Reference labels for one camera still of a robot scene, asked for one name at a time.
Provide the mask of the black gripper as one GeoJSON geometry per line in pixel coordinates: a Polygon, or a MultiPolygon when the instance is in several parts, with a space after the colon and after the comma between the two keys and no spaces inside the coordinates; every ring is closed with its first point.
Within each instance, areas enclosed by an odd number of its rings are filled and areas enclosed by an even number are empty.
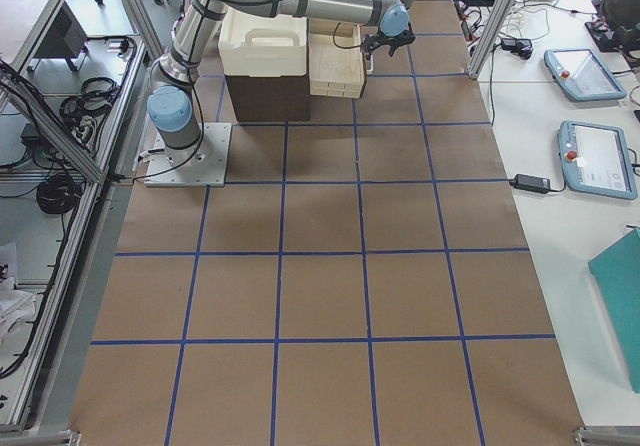
{"type": "Polygon", "coordinates": [[[411,29],[404,30],[397,36],[387,36],[382,31],[378,31],[374,35],[366,35],[360,45],[361,51],[367,59],[370,59],[373,52],[383,46],[388,46],[388,54],[393,57],[396,50],[408,46],[415,41],[415,35],[411,29]]]}

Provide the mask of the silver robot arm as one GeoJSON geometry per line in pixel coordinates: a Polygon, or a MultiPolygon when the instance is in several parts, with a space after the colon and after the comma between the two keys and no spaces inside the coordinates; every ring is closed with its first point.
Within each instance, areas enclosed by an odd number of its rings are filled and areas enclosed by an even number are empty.
{"type": "Polygon", "coordinates": [[[204,141],[195,106],[198,67],[205,49],[231,10],[258,18],[279,16],[374,26],[367,49],[392,50],[413,37],[409,10],[414,0],[190,0],[167,52],[155,60],[146,112],[164,142],[171,166],[196,157],[204,141]]]}

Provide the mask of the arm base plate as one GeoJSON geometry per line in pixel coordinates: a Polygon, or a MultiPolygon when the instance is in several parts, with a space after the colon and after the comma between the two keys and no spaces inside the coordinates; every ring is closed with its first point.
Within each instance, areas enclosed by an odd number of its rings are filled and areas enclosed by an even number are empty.
{"type": "Polygon", "coordinates": [[[232,124],[204,124],[204,139],[186,150],[166,148],[157,133],[144,183],[150,187],[222,187],[225,184],[232,124]]]}

